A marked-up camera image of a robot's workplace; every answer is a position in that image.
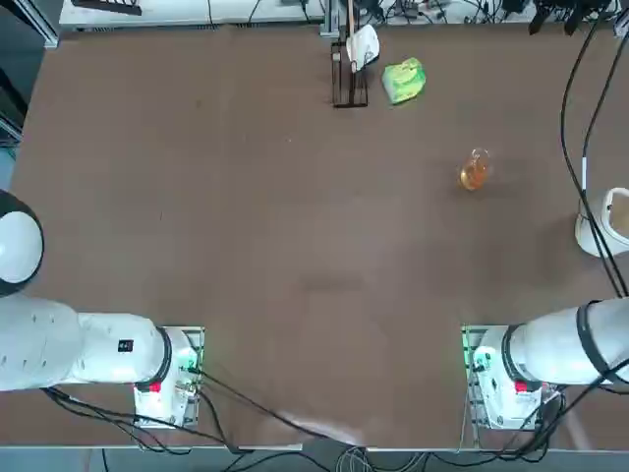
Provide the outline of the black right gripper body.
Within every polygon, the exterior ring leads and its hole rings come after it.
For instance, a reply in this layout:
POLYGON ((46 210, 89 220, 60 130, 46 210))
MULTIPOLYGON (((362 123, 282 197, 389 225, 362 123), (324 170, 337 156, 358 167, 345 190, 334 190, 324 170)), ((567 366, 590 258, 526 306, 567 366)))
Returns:
POLYGON ((608 21, 614 21, 617 23, 619 20, 628 18, 628 3, 622 3, 621 1, 539 1, 538 5, 544 5, 546 7, 546 21, 544 24, 549 21, 552 14, 557 12, 563 13, 563 16, 559 20, 563 23, 563 30, 564 20, 574 8, 581 9, 583 11, 581 23, 604 23, 608 21))

